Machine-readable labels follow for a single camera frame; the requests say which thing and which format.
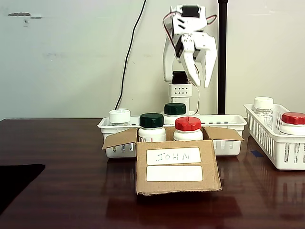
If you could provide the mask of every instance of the bottle cap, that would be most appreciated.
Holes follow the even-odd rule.
[[[298,112],[286,112],[282,115],[282,121],[287,124],[305,125],[305,114]]]
[[[176,119],[175,127],[177,130],[193,131],[201,128],[201,121],[195,117],[181,117]]]
[[[273,98],[269,97],[256,97],[254,99],[254,107],[258,109],[272,109],[273,103]]]
[[[166,115],[184,115],[184,114],[186,114],[186,105],[185,104],[176,104],[176,103],[165,104],[164,114],[166,114]]]
[[[162,127],[164,116],[160,113],[146,113],[140,116],[140,126],[144,128]]]
[[[128,123],[130,122],[130,110],[117,109],[109,111],[110,123]]]

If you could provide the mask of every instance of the red cap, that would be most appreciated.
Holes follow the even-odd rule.
[[[305,125],[305,114],[298,112],[286,112],[282,115],[282,121],[288,124]]]
[[[181,117],[176,119],[175,127],[177,130],[193,131],[201,128],[201,121],[195,117]]]

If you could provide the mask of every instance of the white cap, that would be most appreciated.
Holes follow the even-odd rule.
[[[117,110],[109,111],[109,122],[111,123],[130,122],[130,110],[117,109]]]
[[[269,97],[256,97],[254,99],[254,107],[258,109],[272,109],[273,98]]]

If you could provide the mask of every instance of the wire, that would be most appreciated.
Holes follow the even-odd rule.
[[[199,111],[199,101],[200,101],[200,91],[199,91],[199,89],[198,89],[198,87],[192,82],[192,85],[197,89],[197,91],[198,91],[198,102],[197,102],[197,110],[196,110],[196,112],[194,113],[194,115],[195,114],[197,114],[198,113],[198,111]]]
[[[213,14],[213,15],[207,17],[206,20],[209,20],[210,18],[213,18],[213,20],[211,20],[210,22],[208,22],[208,23],[207,23],[208,25],[211,25],[214,21],[216,21],[217,15],[216,15],[216,14]]]
[[[129,58],[129,54],[130,54],[130,50],[132,48],[132,42],[133,42],[133,37],[134,37],[134,32],[135,32],[135,29],[141,19],[141,16],[143,15],[143,11],[144,11],[144,7],[146,5],[146,2],[147,0],[144,0],[143,2],[143,5],[142,5],[142,8],[141,8],[141,11],[140,11],[140,14],[138,16],[138,19],[137,21],[135,22],[134,26],[133,26],[133,29],[132,29],[132,37],[130,39],[130,44],[129,44],[129,48],[128,48],[128,51],[127,51],[127,54],[126,54],[126,57],[125,57],[125,63],[124,63],[124,70],[123,70],[123,76],[122,76],[122,83],[121,83],[121,92],[120,92],[120,96],[119,96],[119,99],[115,105],[115,109],[118,109],[119,105],[120,105],[120,102],[121,102],[121,99],[122,99],[122,96],[123,96],[123,88],[124,88],[124,80],[125,80],[125,74],[126,74],[126,67],[127,67],[127,62],[128,62],[128,58]]]
[[[199,77],[199,70],[198,70],[196,64],[194,64],[194,65],[195,65],[195,68],[196,68],[196,71],[197,71],[197,74],[198,74],[198,77]],[[197,110],[196,110],[196,112],[194,113],[194,115],[195,115],[195,114],[197,114],[198,111],[199,111],[200,91],[199,91],[198,87],[197,87],[193,82],[192,82],[192,85],[193,85],[193,86],[197,89],[197,91],[198,91],[198,102],[197,102]]]
[[[175,45],[174,45],[174,43],[173,43],[173,38],[171,37],[169,31],[168,31],[167,28],[166,28],[165,20],[166,20],[167,18],[169,18],[170,16],[172,16],[172,15],[174,15],[174,14],[177,14],[177,13],[181,15],[180,12],[173,11],[173,12],[170,12],[170,13],[166,14],[166,15],[163,17],[163,28],[164,28],[164,30],[165,30],[165,33],[166,33],[166,35],[167,35],[167,38],[170,40],[170,42],[171,42],[171,44],[172,44],[172,47],[173,47],[174,49],[175,49]]]

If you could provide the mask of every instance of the green cap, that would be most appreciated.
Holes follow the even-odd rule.
[[[162,127],[164,116],[160,113],[146,113],[140,116],[140,126],[144,128]]]
[[[186,105],[185,104],[165,104],[164,114],[166,115],[184,115],[186,114]]]

